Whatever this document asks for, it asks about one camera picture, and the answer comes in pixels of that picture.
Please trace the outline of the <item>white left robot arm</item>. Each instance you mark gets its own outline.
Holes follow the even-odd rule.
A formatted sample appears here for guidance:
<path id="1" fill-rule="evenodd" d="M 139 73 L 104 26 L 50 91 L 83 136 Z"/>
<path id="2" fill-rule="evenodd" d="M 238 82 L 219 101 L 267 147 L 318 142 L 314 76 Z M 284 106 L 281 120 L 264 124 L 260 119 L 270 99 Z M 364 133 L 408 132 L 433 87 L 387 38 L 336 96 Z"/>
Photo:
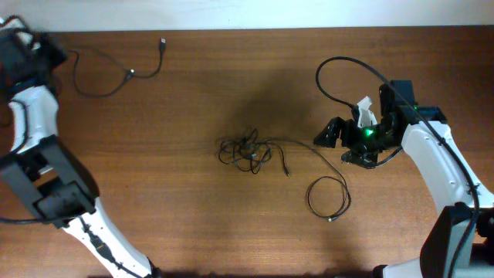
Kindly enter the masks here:
<path id="1" fill-rule="evenodd" d="M 58 136 L 59 101 L 52 72 L 66 52 L 19 15 L 1 21 L 1 98 L 12 112 L 14 140 L 1 158 L 1 179 L 40 223 L 81 242 L 113 277 L 158 277 L 106 214 L 88 169 Z"/>

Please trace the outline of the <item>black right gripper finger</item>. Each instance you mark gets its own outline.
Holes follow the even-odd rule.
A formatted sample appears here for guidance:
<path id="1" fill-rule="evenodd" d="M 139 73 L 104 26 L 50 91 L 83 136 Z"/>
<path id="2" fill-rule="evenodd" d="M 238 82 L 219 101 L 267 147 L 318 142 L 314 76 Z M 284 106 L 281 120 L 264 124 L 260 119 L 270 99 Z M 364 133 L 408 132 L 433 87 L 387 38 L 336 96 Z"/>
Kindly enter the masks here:
<path id="1" fill-rule="evenodd" d="M 313 139 L 313 144 L 319 147 L 336 147 L 337 139 L 345 120 L 341 117 L 332 118 L 325 128 Z"/>
<path id="2" fill-rule="evenodd" d="M 341 155 L 341 161 L 362 168 L 375 168 L 377 166 L 377 155 L 372 153 L 359 154 L 354 151 L 347 151 Z"/>

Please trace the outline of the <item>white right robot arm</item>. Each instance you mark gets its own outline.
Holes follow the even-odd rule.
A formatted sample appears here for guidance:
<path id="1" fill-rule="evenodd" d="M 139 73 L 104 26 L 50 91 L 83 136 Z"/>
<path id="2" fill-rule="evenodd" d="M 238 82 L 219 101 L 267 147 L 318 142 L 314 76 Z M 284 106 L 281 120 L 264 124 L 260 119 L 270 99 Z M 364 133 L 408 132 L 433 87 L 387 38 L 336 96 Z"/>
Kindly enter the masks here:
<path id="1" fill-rule="evenodd" d="M 491 277 L 493 275 L 493 194 L 461 155 L 445 115 L 438 107 L 420 107 L 409 80 L 379 88 L 381 120 L 363 98 L 352 118 L 333 118 L 314 138 L 321 147 L 339 141 L 342 161 L 372 169 L 388 149 L 404 151 L 415 163 L 438 212 L 420 256 L 381 265 L 375 277 Z"/>

